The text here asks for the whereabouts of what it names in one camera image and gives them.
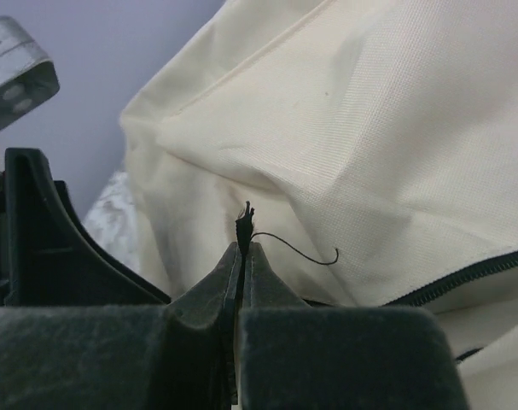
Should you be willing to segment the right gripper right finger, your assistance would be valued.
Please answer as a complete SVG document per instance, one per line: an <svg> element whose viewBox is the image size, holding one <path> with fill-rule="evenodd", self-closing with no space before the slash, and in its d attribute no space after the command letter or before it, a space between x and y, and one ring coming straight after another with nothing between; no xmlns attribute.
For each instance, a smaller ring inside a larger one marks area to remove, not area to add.
<svg viewBox="0 0 518 410"><path fill-rule="evenodd" d="M413 307L311 307L258 243L239 323L245 409L465 409L445 334Z"/></svg>

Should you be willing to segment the cream canvas backpack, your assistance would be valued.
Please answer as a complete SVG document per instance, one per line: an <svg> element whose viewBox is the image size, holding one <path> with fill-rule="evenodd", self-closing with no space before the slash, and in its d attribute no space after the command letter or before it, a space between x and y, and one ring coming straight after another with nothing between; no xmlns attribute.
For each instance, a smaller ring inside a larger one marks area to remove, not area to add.
<svg viewBox="0 0 518 410"><path fill-rule="evenodd" d="M518 1L228 1L120 124L171 296L246 203L299 295L435 313L474 409L518 409Z"/></svg>

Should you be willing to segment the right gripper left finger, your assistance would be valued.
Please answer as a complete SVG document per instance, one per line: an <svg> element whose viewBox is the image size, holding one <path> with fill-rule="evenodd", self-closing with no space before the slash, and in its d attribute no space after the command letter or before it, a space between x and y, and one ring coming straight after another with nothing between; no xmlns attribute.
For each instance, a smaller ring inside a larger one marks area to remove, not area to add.
<svg viewBox="0 0 518 410"><path fill-rule="evenodd" d="M235 244L169 305L0 307L0 409L228 409Z"/></svg>

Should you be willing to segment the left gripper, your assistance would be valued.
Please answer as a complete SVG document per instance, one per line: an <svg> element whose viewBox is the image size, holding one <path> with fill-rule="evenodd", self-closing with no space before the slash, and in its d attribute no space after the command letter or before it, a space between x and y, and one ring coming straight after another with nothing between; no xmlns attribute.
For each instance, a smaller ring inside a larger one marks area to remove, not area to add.
<svg viewBox="0 0 518 410"><path fill-rule="evenodd" d="M0 306L170 300L91 238L74 212L65 183L53 180L40 150L6 150L4 191L0 172Z"/></svg>

